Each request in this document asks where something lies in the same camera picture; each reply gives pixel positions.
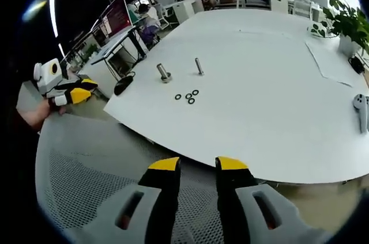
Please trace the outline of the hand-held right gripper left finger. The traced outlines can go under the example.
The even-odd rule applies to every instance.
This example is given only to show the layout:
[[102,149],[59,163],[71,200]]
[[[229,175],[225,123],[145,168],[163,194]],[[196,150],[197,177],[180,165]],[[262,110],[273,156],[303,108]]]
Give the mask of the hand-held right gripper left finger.
[[178,210],[180,159],[152,163],[137,184],[106,199],[82,234],[88,243],[170,243]]

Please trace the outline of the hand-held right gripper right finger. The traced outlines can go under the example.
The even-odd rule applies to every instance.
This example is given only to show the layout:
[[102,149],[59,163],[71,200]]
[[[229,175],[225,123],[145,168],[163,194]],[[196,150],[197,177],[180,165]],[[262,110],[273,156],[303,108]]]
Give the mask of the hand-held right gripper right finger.
[[240,160],[216,162],[217,208],[225,243],[322,243],[323,231],[306,224],[289,199],[258,184]]

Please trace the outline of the person's left hand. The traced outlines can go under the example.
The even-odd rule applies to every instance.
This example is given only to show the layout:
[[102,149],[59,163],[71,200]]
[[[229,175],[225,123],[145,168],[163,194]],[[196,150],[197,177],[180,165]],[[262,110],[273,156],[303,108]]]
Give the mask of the person's left hand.
[[51,113],[57,112],[63,115],[66,110],[66,106],[56,106],[52,99],[45,99],[38,105],[36,117],[38,121],[44,121]]

